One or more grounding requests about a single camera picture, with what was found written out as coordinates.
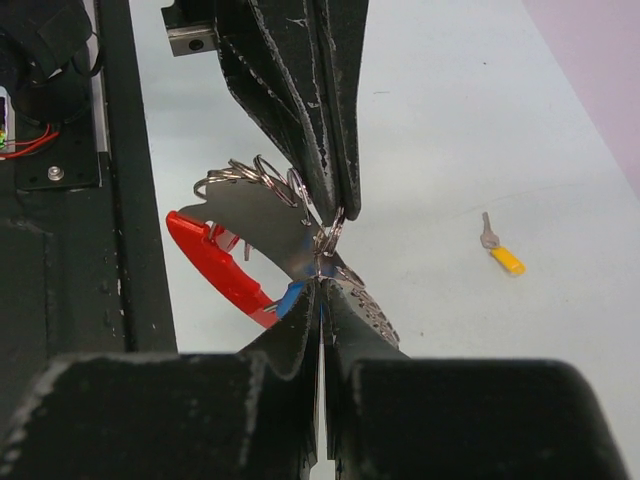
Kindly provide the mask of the blue tagged key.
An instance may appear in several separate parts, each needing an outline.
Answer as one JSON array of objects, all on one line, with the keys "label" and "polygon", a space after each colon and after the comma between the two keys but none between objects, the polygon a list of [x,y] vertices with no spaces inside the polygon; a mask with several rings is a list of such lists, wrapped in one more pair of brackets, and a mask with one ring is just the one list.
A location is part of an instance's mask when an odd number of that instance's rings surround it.
[{"label": "blue tagged key", "polygon": [[317,254],[313,240],[308,240],[302,247],[292,250],[281,259],[274,260],[274,263],[290,278],[285,293],[275,307],[278,320],[283,319],[292,309],[309,279],[329,278],[347,284],[353,280],[353,271],[340,255],[337,252],[332,255]]}]

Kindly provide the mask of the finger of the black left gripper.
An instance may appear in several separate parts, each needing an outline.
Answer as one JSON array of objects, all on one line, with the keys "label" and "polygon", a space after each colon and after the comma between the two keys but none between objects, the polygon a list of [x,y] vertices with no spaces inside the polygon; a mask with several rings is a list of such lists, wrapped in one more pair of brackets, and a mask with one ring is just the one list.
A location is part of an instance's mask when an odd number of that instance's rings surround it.
[{"label": "finger of the black left gripper", "polygon": [[357,99],[368,6],[367,1],[313,3],[333,182],[338,205],[349,220],[358,217],[362,206]]}]

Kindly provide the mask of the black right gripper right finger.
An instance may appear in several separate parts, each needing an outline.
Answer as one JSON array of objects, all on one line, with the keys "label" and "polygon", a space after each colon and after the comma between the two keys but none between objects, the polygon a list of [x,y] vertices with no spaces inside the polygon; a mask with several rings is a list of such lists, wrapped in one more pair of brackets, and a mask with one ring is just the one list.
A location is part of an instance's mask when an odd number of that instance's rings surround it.
[{"label": "black right gripper right finger", "polygon": [[411,358],[334,281],[319,294],[339,479],[625,479],[591,386],[549,359]]}]

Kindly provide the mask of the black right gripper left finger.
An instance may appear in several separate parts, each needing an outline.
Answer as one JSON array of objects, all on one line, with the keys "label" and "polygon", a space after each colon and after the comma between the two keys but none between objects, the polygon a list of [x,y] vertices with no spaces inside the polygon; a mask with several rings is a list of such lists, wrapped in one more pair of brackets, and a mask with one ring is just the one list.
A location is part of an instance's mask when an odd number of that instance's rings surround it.
[{"label": "black right gripper left finger", "polygon": [[231,354],[74,354],[36,377],[5,479],[306,479],[317,461],[320,285]]}]

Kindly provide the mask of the red handled key organizer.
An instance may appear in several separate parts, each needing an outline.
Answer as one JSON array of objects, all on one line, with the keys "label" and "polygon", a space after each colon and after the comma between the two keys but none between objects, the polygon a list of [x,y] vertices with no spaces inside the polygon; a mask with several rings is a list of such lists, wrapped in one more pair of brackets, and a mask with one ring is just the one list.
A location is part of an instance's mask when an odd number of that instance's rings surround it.
[{"label": "red handled key organizer", "polygon": [[[241,268],[233,249],[243,242],[246,253],[257,251],[277,268],[274,260],[308,240],[314,241],[317,254],[332,255],[337,252],[344,213],[338,212],[331,226],[323,226],[309,209],[311,200],[297,170],[281,174],[260,155],[251,164],[232,159],[227,167],[209,171],[194,184],[193,192],[199,203],[166,216],[171,238],[231,304],[261,327],[272,327],[278,321],[275,307],[280,299],[271,299]],[[392,323],[351,270],[353,280],[349,284],[335,280],[338,287],[364,322],[397,347],[400,338]]]}]

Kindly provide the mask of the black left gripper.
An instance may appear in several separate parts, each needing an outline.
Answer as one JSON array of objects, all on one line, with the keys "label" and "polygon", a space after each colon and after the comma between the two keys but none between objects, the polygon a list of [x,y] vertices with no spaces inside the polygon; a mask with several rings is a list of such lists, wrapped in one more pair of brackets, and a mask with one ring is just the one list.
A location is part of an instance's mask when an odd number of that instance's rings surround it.
[{"label": "black left gripper", "polygon": [[232,96],[301,174],[321,219],[332,221],[338,173],[311,3],[174,0],[161,14],[174,57],[215,51],[218,42]]}]

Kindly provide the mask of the yellow tagged key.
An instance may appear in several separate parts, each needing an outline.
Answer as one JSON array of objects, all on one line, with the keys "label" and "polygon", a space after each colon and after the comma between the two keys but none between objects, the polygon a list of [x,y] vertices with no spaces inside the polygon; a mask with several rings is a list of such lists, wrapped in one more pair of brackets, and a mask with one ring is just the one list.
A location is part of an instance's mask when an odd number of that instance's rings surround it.
[{"label": "yellow tagged key", "polygon": [[494,233],[487,212],[482,213],[483,231],[480,242],[484,249],[511,275],[522,275],[526,272],[526,266],[510,250],[501,244],[500,238]]}]

